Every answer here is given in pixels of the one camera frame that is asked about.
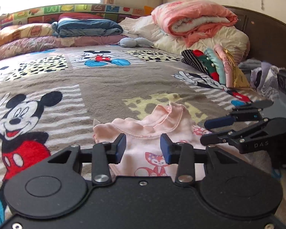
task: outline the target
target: metal bolt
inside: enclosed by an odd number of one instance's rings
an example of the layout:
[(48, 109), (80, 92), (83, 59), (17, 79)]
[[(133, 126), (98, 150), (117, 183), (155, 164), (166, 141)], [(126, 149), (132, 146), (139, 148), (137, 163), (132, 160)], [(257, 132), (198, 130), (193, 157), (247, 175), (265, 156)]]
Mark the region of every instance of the metal bolt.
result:
[(98, 183), (104, 183), (109, 180), (109, 176), (101, 174), (94, 177), (94, 180)]
[(140, 186), (146, 186), (146, 185), (148, 184), (148, 182), (146, 182), (146, 181), (140, 181), (139, 184), (140, 184)]
[(22, 225), (20, 225), (19, 223), (14, 223), (11, 226), (13, 229), (22, 229)]
[(265, 225), (264, 229), (275, 229), (274, 224), (267, 224)]
[(193, 181), (193, 177), (190, 175), (182, 175), (178, 177), (178, 181), (181, 183), (190, 183)]

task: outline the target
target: bed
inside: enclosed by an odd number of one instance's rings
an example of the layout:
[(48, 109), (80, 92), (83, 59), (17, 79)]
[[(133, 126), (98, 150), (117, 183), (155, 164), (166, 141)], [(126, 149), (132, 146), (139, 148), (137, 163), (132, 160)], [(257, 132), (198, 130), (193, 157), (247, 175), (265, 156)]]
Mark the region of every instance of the bed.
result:
[[(110, 7), (111, 12), (115, 9), (117, 18), (119, 11), (128, 10), (115, 5)], [(286, 67), (286, 54), (283, 54), (284, 62), (278, 61), (273, 53), (267, 55), (270, 44), (263, 41), (263, 46), (258, 45), (259, 37), (250, 29), (263, 15), (230, 9), (240, 15), (236, 27), (249, 36), (249, 56)], [(131, 13), (136, 13), (135, 18), (143, 12), (131, 8)], [(278, 23), (272, 18), (266, 19)], [(286, 25), (281, 24), (280, 30), (286, 31)], [(259, 47), (266, 50), (261, 53)], [(4, 208), (2, 187), (8, 179), (68, 145), (91, 148), (95, 143), (95, 125), (116, 118), (142, 120), (157, 104), (166, 106), (172, 102), (182, 104), (189, 111), (191, 133), (199, 139), (207, 133), (203, 129), (204, 122), (225, 116), (234, 107), (231, 102), (237, 100), (221, 89), (196, 86), (197, 77), (191, 73), (199, 73), (182, 63), (179, 55), (160, 49), (122, 48), (111, 44), (42, 50), (0, 60), (0, 200)], [(239, 94), (251, 101), (262, 99), (250, 90), (241, 90)], [(233, 129), (247, 125), (237, 123)], [(272, 171), (265, 152), (240, 155), (227, 144), (221, 147), (268, 173)], [(83, 166), (82, 175), (86, 178), (90, 167)], [(203, 177), (203, 172), (196, 175), (197, 180)], [(284, 200), (277, 216), (286, 224), (286, 179), (282, 179), (282, 184)], [(9, 216), (7, 209), (1, 219)]]

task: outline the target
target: row of folded clothing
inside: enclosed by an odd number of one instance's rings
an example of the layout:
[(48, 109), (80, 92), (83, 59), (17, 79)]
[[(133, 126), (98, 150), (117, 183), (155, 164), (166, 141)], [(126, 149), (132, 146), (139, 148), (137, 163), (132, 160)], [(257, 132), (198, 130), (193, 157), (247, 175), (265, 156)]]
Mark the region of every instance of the row of folded clothing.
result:
[(58, 22), (11, 25), (0, 29), (0, 46), (9, 42), (44, 36), (110, 36), (123, 32), (114, 21), (86, 13), (62, 13)]
[(182, 62), (194, 67), (213, 80), (231, 89), (249, 89), (250, 83), (244, 73), (235, 64), (231, 53), (217, 44), (214, 49), (184, 50)]

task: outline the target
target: cow print patch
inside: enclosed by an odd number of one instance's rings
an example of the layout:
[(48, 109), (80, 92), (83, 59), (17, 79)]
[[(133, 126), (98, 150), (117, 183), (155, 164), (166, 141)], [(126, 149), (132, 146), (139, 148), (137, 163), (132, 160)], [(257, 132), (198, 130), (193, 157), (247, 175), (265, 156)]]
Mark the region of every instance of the cow print patch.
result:
[(67, 69), (67, 61), (63, 55), (36, 59), (30, 62), (20, 63), (19, 67), (11, 72), (5, 81), (12, 81), (22, 77), (44, 74)]
[(139, 59), (145, 60), (147, 62), (163, 62), (163, 61), (181, 61), (180, 56), (170, 54), (164, 51), (155, 50), (134, 50), (134, 51), (123, 51)]

